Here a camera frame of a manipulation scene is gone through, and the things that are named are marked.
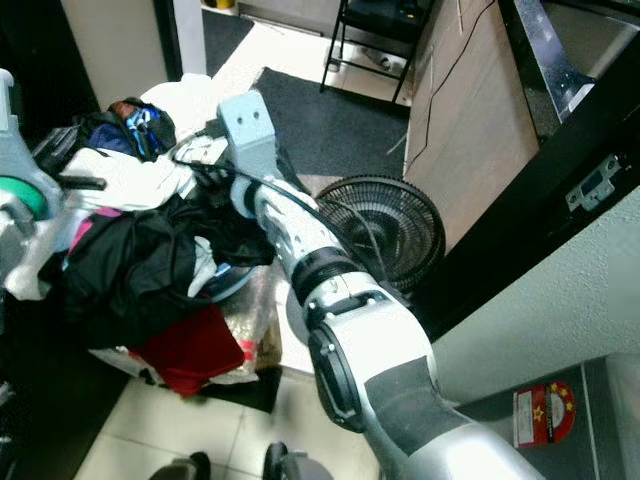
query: gray carpet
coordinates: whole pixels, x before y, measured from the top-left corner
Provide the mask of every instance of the gray carpet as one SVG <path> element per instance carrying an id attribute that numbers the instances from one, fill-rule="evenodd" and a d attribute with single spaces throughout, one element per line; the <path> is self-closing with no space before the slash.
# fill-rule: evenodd
<path id="1" fill-rule="evenodd" d="M 265 69 L 256 83 L 298 174 L 402 178 L 409 108 Z"/>
<path id="2" fill-rule="evenodd" d="M 221 15 L 208 10 L 202 11 L 202 22 L 207 75 L 212 77 L 235 52 L 254 24 L 244 18 Z"/>

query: red cloth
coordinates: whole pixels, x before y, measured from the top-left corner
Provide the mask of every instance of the red cloth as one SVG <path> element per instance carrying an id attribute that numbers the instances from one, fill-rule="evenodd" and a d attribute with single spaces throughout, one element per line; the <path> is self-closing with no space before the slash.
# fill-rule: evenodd
<path id="1" fill-rule="evenodd" d="M 131 350 L 153 366 L 171 390 L 183 396 L 195 395 L 211 377 L 244 362 L 244 353 L 216 305 Z"/>

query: floor tile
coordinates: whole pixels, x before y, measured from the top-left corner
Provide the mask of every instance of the floor tile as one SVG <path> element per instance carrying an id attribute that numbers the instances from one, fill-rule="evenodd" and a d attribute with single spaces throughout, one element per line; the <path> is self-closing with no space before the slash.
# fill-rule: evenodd
<path id="1" fill-rule="evenodd" d="M 364 437 L 331 423 L 312 379 L 283 376 L 271 415 L 245 410 L 229 467 L 260 475 L 267 447 L 276 441 L 306 451 L 336 480 L 377 478 L 378 465 Z"/>
<path id="2" fill-rule="evenodd" d="M 152 447 L 190 455 L 204 451 L 226 465 L 244 407 L 222 400 L 176 393 L 132 379 L 103 432 Z"/>
<path id="3" fill-rule="evenodd" d="M 314 198 L 326 187 L 342 178 L 331 175 L 308 175 L 304 173 L 298 176 L 300 177 L 300 181 L 304 183 L 304 186 L 311 191 L 311 196 Z"/>
<path id="4" fill-rule="evenodd" d="M 350 66 L 347 67 L 346 78 L 342 88 L 350 92 L 390 102 L 397 86 L 398 80 Z M 397 102 L 411 106 L 411 86 L 406 81 L 400 91 Z"/>
<path id="5" fill-rule="evenodd" d="M 260 478 L 262 477 L 228 468 L 224 480 L 260 480 Z"/>
<path id="6" fill-rule="evenodd" d="M 75 480 L 147 480 L 180 455 L 106 434 L 98 435 Z M 212 465 L 211 480 L 223 480 L 225 467 Z"/>
<path id="7" fill-rule="evenodd" d="M 212 90 L 223 100 L 245 93 L 260 77 L 278 46 L 277 34 L 256 23 L 233 55 L 212 79 Z"/>
<path id="8" fill-rule="evenodd" d="M 330 40 L 286 28 L 273 30 L 279 36 L 277 49 L 269 56 L 267 66 L 288 75 L 316 83 L 322 81 Z M 353 46 L 345 45 L 345 58 L 349 58 Z M 328 72 L 326 84 L 341 88 L 345 72 Z"/>

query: electric fan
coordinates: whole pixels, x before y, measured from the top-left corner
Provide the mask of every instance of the electric fan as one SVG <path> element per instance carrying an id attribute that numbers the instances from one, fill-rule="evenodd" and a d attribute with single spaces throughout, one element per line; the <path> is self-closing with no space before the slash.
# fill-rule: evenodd
<path id="1" fill-rule="evenodd" d="M 413 185 L 380 176 L 350 177 L 329 185 L 316 200 L 358 256 L 372 260 L 369 273 L 404 294 L 444 255 L 440 215 Z"/>

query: white wall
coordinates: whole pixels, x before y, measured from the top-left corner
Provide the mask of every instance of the white wall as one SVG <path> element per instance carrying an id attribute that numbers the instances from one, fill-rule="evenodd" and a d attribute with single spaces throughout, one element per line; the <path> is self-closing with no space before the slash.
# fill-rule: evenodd
<path id="1" fill-rule="evenodd" d="M 640 188 L 434 345 L 461 402 L 613 352 L 640 353 Z"/>
<path id="2" fill-rule="evenodd" d="M 62 0 L 102 109 L 166 82 L 152 0 Z"/>
<path id="3" fill-rule="evenodd" d="M 183 73 L 207 74 L 200 0 L 173 2 Z"/>

